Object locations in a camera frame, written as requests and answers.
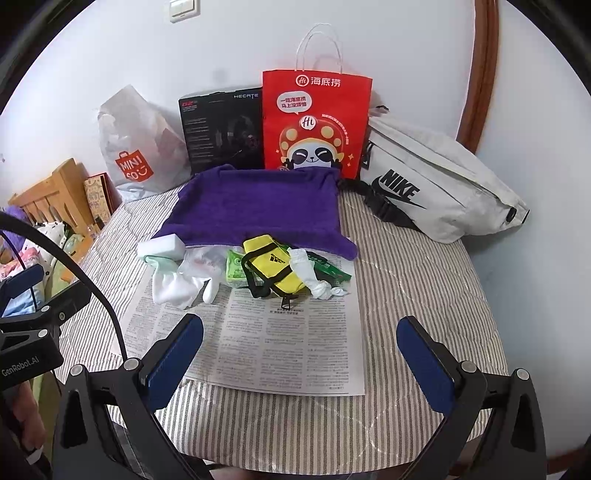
nike logo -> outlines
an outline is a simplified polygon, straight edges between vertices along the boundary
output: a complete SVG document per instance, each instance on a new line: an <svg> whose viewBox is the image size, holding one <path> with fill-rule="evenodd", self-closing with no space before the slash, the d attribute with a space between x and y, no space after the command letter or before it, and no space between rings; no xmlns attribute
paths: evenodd
<svg viewBox="0 0 591 480"><path fill-rule="evenodd" d="M388 190L385 190L380 184L383 184ZM382 178L376 177L371 186L376 192L384 195L386 198L425 209L424 206L414 203L410 199L415 193L420 192L421 189L394 170L389 170Z"/></svg>

nike waist bag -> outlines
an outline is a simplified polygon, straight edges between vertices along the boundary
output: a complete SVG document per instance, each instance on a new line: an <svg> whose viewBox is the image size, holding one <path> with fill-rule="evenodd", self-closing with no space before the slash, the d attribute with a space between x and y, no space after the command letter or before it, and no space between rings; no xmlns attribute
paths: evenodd
<svg viewBox="0 0 591 480"><path fill-rule="evenodd" d="M382 220L444 244L525 221L524 201L455 140L390 114L370 116L369 127L360 193Z"/></svg>

green package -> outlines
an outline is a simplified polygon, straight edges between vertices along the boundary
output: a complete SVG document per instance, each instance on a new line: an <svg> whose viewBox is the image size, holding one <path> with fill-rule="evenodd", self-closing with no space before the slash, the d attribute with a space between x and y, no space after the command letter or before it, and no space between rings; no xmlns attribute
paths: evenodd
<svg viewBox="0 0 591 480"><path fill-rule="evenodd" d="M248 286L246 275L242 269L242 257L244 254L228 250L228 261L226 262L226 281L232 288L244 288ZM255 275L255 283L262 285L262 280Z"/></svg>
<svg viewBox="0 0 591 480"><path fill-rule="evenodd" d="M289 245L279 244L282 250L289 253ZM325 280L333 287L351 280L351 275L336 268L332 263L319 254L306 250L308 258L314 262L314 271L318 280Z"/></svg>

wooden headboard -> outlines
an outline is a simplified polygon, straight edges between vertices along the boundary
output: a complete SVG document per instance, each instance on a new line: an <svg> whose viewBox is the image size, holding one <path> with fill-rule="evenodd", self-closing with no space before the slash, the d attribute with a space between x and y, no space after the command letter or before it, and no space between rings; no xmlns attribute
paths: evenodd
<svg viewBox="0 0 591 480"><path fill-rule="evenodd" d="M25 210L32 223L66 222L76 233L87 235L88 226L94 220L83 182L79 166L71 158L57 167L50 177L20 195L13 195L8 203Z"/></svg>

striped bed sheet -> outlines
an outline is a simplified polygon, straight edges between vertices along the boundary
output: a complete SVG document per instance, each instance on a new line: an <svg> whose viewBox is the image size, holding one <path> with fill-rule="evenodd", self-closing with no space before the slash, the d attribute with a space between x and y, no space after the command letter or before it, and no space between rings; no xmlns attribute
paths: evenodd
<svg viewBox="0 0 591 480"><path fill-rule="evenodd" d="M123 204L82 267L121 317L146 265L139 241L160 228L179 189ZM495 321L461 242L439 244L377 219L355 193L339 197L341 229L359 248L355 260L363 327L366 394L296 397L217 387L184 379L156 417L176 448L225 465L267 472L327 475L387 468L412 461L441 422L396 348L397 321L417 317L459 360L506 374ZM93 298L64 325L65 381L77 363L90 371L117 368L115 337ZM472 437L483 433L481 412ZM123 423L116 412L113 420Z"/></svg>

